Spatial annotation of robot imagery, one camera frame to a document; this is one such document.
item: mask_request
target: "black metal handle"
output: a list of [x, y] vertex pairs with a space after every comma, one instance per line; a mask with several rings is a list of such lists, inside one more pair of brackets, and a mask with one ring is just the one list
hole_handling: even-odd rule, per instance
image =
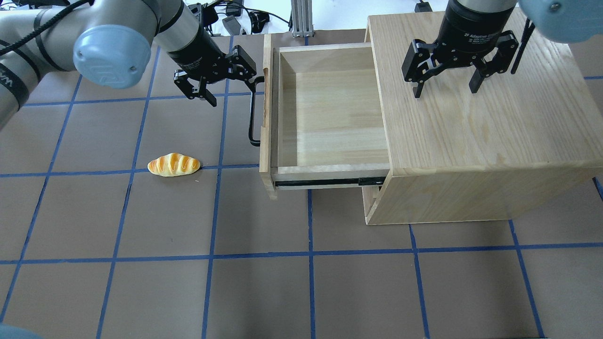
[[253, 123], [255, 122], [255, 110], [256, 110], [256, 86], [259, 83], [263, 83], [264, 82], [264, 77], [260, 76], [260, 77], [256, 77], [254, 80], [249, 81], [249, 82], [245, 82], [245, 84], [247, 85], [247, 87], [249, 87], [249, 89], [251, 90], [251, 103], [250, 103], [250, 108], [249, 108], [249, 133], [248, 133], [248, 137], [249, 137], [249, 142], [255, 146], [255, 147], [259, 147], [260, 146], [260, 140], [255, 140], [253, 138]]

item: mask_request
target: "wooden cabinet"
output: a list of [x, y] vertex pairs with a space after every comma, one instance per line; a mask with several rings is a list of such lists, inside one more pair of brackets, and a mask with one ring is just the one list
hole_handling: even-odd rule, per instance
[[[603, 173], [603, 116], [569, 47], [538, 33], [516, 75], [471, 94], [472, 69], [446, 70], [415, 99], [400, 67], [442, 15], [370, 16], [365, 43], [273, 48], [265, 37], [271, 197], [361, 185], [367, 224], [503, 220]], [[516, 11], [507, 28], [520, 34], [524, 21]]]

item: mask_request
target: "bread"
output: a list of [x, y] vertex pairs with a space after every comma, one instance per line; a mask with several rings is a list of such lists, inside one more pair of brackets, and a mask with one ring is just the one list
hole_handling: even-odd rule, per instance
[[201, 162], [180, 153], [169, 153], [151, 161], [149, 172], [162, 177], [177, 177], [192, 174], [201, 168]]

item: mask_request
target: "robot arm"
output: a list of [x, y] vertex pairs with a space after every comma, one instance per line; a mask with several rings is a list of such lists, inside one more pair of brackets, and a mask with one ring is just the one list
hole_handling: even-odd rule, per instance
[[[0, 130], [49, 72], [77, 69], [97, 84], [133, 86], [150, 59], [153, 39], [181, 67], [174, 82], [189, 99], [206, 99], [216, 106], [206, 84], [225, 78], [245, 81], [254, 92], [252, 59], [240, 46], [224, 54], [182, 0], [89, 2], [90, 7], [74, 10], [22, 47], [0, 55]], [[0, 49], [59, 12], [0, 12]], [[199, 89], [189, 78], [199, 81]]]
[[[519, 45], [512, 31], [502, 31], [517, 0], [449, 0], [433, 43], [414, 39], [402, 65], [407, 82], [416, 83], [420, 97], [425, 81], [450, 68], [476, 68], [469, 88], [476, 93], [482, 82], [509, 68], [518, 49], [511, 73], [517, 69], [531, 32], [537, 28], [556, 42], [579, 42], [603, 33], [601, 0], [519, 0], [528, 23]], [[490, 61], [485, 56], [497, 48]]]

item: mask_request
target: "light blue joint cover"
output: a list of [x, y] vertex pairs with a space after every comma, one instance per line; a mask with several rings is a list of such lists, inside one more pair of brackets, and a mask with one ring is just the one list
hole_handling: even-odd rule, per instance
[[572, 43], [603, 34], [603, 0], [519, 0], [547, 39]]
[[42, 339], [42, 337], [24, 329], [0, 324], [0, 339]]
[[121, 25], [89, 28], [75, 41], [75, 68], [88, 80], [112, 88], [140, 81], [151, 47], [137, 31]]

